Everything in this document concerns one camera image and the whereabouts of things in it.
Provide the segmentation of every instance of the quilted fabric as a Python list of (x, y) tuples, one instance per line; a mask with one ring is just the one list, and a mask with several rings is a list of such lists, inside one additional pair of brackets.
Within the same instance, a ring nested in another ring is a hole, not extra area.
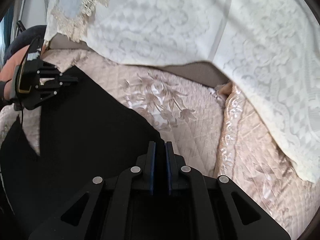
[(296, 240), (320, 206), (320, 181), (300, 179), (241, 90), (226, 102), (215, 176), (229, 176)]
[[(224, 109), (213, 89), (160, 70), (118, 65), (92, 51), (50, 50), (44, 60), (62, 72), (72, 65), (79, 67), (115, 99), (145, 117), (165, 141), (172, 141), (175, 153), (187, 165), (213, 176)], [(24, 131), (38, 149), (40, 109), (24, 113)], [(12, 106), (1, 112), (2, 140), (17, 115)]]

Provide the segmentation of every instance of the black cable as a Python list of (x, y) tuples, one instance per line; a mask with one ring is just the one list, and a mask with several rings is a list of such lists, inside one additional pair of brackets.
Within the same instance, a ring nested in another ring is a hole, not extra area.
[(32, 40), (29, 48), (27, 49), (25, 55), (24, 55), (23, 58), (22, 58), (22, 61), (21, 61), (20, 65), (19, 65), (19, 70), (17, 71), (16, 79), (15, 79), (14, 92), (15, 92), (15, 94), (16, 94), (16, 97), (17, 97), (17, 100), (18, 100), (18, 102), (19, 102), (20, 109), (21, 109), (21, 127), (20, 127), (20, 132), (19, 132), (19, 136), (18, 136), (18, 138), (17, 138), (17, 141), (19, 140), (20, 135), (21, 135), (21, 132), (22, 132), (22, 130), (23, 130), (23, 127), (22, 127), (22, 126), (23, 126), (23, 106), (22, 106), (22, 102), (21, 102), (21, 99), (20, 99), (20, 95), (19, 95), (18, 90), (17, 90), (18, 77), (21, 75), (22, 66), (23, 66), (23, 63), (24, 63), (24, 61), (25, 61), (28, 53), (29, 53), (30, 47), (33, 45), (33, 43), (34, 43), (37, 39), (41, 39), (41, 36), (38, 35), (38, 36), (36, 36), (36, 37)]

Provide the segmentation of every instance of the dark blue fabric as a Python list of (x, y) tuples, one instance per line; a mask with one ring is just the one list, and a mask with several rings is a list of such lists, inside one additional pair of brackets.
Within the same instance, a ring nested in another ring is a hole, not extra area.
[(44, 38), (45, 29), (47, 25), (33, 26), (24, 32), (20, 33), (17, 38), (10, 44), (4, 54), (4, 62), (7, 62), (17, 51), (23, 47), (30, 45), (31, 41), (38, 35)]

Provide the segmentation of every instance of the black cloth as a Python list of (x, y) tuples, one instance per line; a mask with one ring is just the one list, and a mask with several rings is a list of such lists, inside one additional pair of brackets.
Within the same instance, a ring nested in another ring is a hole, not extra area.
[(37, 25), (20, 33), (5, 51), (4, 62), (6, 63), (9, 58), (11, 58), (23, 47), (30, 45), (36, 36), (40, 35), (42, 38), (44, 38), (46, 28), (47, 25)]
[(164, 145), (142, 116), (77, 67), (66, 74), (79, 83), (42, 105), (41, 156), (23, 132), (17, 142), (18, 121), (0, 150), (5, 190), (27, 236), (95, 176), (114, 177), (134, 166), (147, 153), (149, 141)]
[(9, 101), (4, 99), (4, 87), (10, 80), (0, 81), (0, 111), (2, 110), (2, 108), (10, 104)]

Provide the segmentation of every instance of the person's hand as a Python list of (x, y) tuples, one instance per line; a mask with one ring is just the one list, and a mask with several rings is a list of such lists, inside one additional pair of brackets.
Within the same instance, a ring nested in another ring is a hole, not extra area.
[(10, 80), (4, 87), (4, 99), (10, 100), (10, 90), (12, 85), (12, 77), (15, 67), (20, 65), (24, 55), (26, 54), (29, 46), (25, 46), (19, 51), (17, 51), (4, 65), (0, 72), (0, 81)]

